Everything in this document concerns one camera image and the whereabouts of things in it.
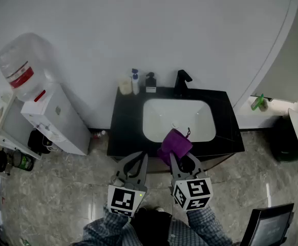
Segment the white sink basin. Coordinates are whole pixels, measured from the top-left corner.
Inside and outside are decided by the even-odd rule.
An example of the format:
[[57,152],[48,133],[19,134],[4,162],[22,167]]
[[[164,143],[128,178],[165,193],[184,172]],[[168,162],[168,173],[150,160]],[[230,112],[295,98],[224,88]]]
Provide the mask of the white sink basin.
[[191,142],[208,142],[215,138],[216,127],[210,106],[201,100],[150,99],[143,105],[142,130],[153,142],[162,142],[170,132],[172,121]]

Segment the person's dark trousers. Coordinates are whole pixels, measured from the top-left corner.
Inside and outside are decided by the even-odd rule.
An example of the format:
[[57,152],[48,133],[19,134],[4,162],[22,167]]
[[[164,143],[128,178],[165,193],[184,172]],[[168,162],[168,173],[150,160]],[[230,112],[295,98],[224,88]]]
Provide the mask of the person's dark trousers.
[[143,246],[169,246],[171,219],[170,213],[140,208],[131,220],[131,225]]

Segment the black pot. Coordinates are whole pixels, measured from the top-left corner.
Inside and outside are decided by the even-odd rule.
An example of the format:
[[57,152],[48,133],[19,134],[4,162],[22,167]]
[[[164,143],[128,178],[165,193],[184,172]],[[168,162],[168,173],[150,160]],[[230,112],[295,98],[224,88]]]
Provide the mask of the black pot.
[[4,172],[7,166],[7,154],[4,150],[0,150],[0,172]]

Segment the clear water jug red label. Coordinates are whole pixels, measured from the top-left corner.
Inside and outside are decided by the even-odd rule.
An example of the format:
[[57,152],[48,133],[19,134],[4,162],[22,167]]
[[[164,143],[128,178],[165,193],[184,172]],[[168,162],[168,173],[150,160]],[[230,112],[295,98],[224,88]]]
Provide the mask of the clear water jug red label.
[[0,50],[0,71],[23,102],[38,102],[48,92],[44,40],[35,33],[24,33]]

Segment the green bottle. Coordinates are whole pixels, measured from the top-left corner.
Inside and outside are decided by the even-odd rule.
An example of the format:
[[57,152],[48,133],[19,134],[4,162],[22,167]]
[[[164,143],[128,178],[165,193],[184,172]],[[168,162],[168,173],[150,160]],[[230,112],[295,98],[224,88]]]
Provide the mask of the green bottle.
[[264,94],[261,94],[251,104],[251,109],[254,111],[256,108],[258,108],[263,103],[263,101],[264,101]]

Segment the black soap dispenser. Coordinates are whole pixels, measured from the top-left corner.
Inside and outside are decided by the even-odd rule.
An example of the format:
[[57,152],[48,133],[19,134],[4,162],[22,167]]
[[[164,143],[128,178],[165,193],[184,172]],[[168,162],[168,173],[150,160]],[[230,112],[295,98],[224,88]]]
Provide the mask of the black soap dispenser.
[[156,89],[157,89],[156,84],[157,84],[157,82],[156,82],[156,79],[155,79],[154,72],[149,72],[146,75],[146,79],[145,79],[146,93],[156,93]]

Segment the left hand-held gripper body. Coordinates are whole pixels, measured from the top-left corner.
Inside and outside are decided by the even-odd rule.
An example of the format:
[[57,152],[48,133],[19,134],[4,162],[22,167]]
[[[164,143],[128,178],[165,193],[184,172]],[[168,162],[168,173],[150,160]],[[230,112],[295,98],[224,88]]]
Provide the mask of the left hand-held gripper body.
[[127,176],[117,172],[108,187],[109,212],[133,217],[147,193],[145,180],[145,174]]

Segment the black faucet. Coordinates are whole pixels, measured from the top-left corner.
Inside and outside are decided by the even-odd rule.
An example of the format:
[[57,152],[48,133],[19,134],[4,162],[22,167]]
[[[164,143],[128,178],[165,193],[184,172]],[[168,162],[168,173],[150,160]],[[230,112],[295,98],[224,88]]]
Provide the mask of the black faucet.
[[190,75],[185,70],[179,70],[177,72],[176,82],[174,86],[174,96],[175,97],[184,97],[188,93],[188,82],[193,81]]

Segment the white water dispenser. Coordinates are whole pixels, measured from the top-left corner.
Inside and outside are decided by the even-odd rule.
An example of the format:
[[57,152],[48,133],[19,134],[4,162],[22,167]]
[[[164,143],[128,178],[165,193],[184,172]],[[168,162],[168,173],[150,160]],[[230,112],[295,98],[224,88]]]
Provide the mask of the white water dispenser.
[[37,102],[24,102],[21,114],[63,151],[88,154],[91,133],[59,84],[50,84]]

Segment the purple cloth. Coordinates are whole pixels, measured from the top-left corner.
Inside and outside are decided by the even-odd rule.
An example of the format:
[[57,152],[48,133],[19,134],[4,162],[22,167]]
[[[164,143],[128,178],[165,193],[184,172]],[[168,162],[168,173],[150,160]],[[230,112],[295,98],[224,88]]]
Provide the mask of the purple cloth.
[[157,154],[166,165],[170,166],[170,153],[174,153],[178,159],[181,159],[192,149],[192,147],[193,144],[186,136],[176,129],[171,129],[163,140]]

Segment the person's left forearm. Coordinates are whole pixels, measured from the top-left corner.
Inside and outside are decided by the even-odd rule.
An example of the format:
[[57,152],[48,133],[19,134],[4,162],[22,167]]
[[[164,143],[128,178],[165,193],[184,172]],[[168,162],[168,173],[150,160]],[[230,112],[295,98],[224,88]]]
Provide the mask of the person's left forearm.
[[103,217],[83,228],[81,241],[70,246],[143,246],[127,216],[109,211],[103,206]]

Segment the black trash bin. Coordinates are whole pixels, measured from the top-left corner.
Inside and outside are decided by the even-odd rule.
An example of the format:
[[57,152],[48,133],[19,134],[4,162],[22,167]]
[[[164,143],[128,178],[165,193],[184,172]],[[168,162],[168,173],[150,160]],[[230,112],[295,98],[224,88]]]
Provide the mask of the black trash bin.
[[298,138],[290,118],[279,118],[270,130],[270,149],[278,162],[298,160]]

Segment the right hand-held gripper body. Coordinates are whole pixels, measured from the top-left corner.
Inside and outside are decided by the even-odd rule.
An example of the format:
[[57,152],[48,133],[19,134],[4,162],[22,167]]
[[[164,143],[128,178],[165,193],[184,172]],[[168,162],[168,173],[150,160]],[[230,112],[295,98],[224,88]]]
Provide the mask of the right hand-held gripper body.
[[171,195],[183,211],[204,209],[213,197],[211,179],[205,172],[171,174]]

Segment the white shelf cabinet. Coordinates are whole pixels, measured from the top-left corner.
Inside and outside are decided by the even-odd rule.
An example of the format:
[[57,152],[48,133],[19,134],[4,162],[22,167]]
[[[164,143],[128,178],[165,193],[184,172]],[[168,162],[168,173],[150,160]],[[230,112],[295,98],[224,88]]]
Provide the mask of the white shelf cabinet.
[[34,127],[23,117],[24,103],[15,94],[0,94],[0,146],[10,150],[19,150],[40,160],[41,155],[33,152],[28,141]]

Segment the green labelled can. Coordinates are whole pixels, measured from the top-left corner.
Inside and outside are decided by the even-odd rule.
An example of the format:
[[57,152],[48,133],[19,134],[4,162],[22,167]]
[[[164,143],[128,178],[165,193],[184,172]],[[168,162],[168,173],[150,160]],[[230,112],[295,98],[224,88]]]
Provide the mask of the green labelled can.
[[12,164],[16,168],[30,172],[34,167],[34,160],[29,155],[16,150],[12,154]]

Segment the white bottle with blue cap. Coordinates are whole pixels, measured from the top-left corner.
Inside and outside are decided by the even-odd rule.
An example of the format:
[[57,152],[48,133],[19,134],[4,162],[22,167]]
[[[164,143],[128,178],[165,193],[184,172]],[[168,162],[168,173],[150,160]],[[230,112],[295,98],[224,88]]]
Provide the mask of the white bottle with blue cap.
[[137,69],[132,69],[132,88],[133,93],[137,95],[139,93],[139,74]]

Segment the black bag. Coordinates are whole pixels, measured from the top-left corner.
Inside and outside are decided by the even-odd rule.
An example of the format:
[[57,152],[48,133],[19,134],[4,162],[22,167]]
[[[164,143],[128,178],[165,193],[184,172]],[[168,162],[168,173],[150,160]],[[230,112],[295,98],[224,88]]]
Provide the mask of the black bag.
[[31,151],[37,154],[49,154],[50,150],[48,147],[52,145],[52,142],[48,140],[40,131],[37,129],[31,131],[29,140],[28,140],[28,147]]

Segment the person's right forearm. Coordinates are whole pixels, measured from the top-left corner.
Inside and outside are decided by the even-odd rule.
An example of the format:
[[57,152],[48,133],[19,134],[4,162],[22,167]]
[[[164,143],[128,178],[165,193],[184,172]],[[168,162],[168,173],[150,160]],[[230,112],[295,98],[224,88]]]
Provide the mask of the person's right forearm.
[[171,218],[169,246],[233,246],[210,207],[188,211],[186,215],[188,223]]

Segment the cream mug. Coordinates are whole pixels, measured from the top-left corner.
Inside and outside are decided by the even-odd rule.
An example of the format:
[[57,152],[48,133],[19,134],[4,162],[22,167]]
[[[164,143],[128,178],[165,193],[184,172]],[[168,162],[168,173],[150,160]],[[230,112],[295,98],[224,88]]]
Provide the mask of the cream mug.
[[132,78],[128,74],[123,74],[118,77],[119,91],[122,95],[129,95],[133,92]]

